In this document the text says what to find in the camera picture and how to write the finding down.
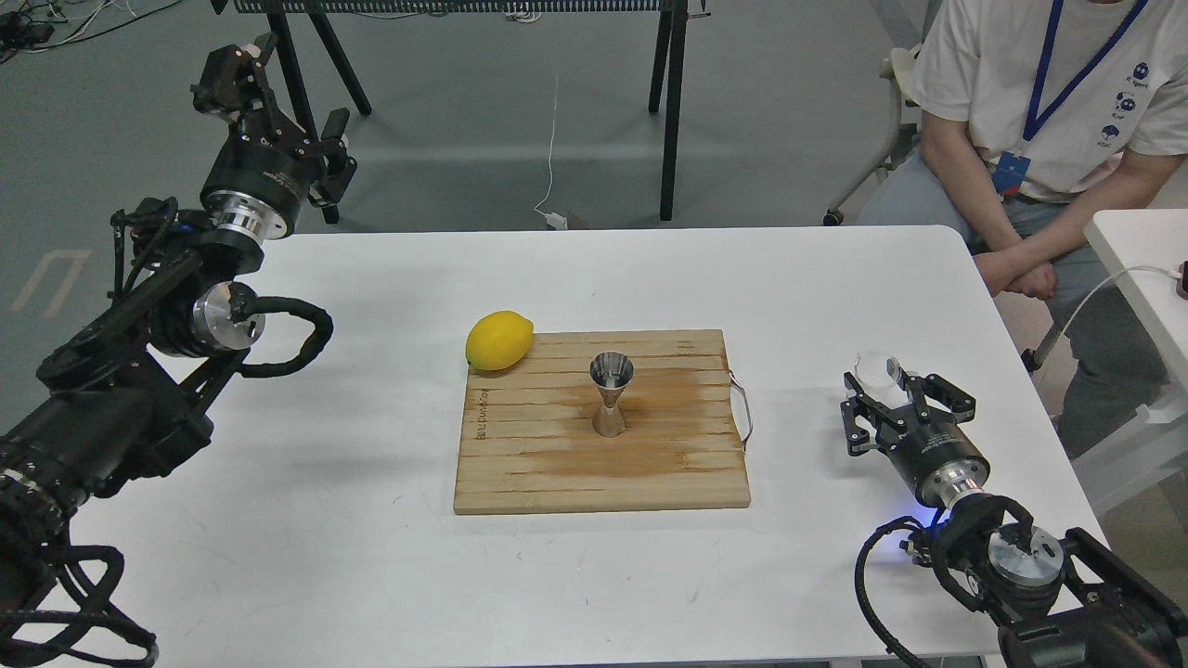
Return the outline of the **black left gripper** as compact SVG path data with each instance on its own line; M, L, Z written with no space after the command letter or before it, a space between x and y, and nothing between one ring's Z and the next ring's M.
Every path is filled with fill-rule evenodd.
M301 125L280 109L265 69L277 43L276 34L265 33L249 44L216 49L206 59L200 83L190 87L195 111L232 127L200 203L216 212L232 194L255 198L280 219L267 239L291 237L307 196L316 208L339 206L358 169L345 139L349 109L333 109L316 140L303 140Z

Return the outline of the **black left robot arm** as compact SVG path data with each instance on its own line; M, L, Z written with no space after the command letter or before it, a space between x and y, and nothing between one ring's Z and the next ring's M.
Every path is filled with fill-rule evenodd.
M110 308L42 361L48 399L4 435L5 667L154 664L154 635L110 600L122 553L72 546L72 516L211 443L207 412L233 377L296 373L331 338L322 308L240 282L263 267L265 241L293 232L303 203L339 203L356 168L347 109L322 136L280 109L266 77L279 43L268 32L208 56L194 106L228 136L200 208L144 198L110 216Z

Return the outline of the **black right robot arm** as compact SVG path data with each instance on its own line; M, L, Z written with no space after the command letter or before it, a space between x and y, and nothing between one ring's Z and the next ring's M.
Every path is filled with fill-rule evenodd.
M868 628L905 664L923 660L878 617L867 595L867 559L903 530L902 550L939 584L997 626L1010 667L1182 667L1184 612L1107 546L1080 528L1045 532L1026 508L985 489L991 465L963 434L975 398L939 374L909 374L887 359L904 393L887 407L843 374L841 403L851 456L877 450L924 508L930 523L902 516L878 527L857 556L854 588Z

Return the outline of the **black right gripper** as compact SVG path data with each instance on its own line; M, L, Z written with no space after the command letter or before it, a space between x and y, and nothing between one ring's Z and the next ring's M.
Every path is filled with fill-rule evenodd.
M857 374L843 373L849 396L841 402L849 456L880 450L924 508L953 508L988 480L988 461L958 424L975 418L971 393L939 374L896 372L908 405L891 407L866 393Z

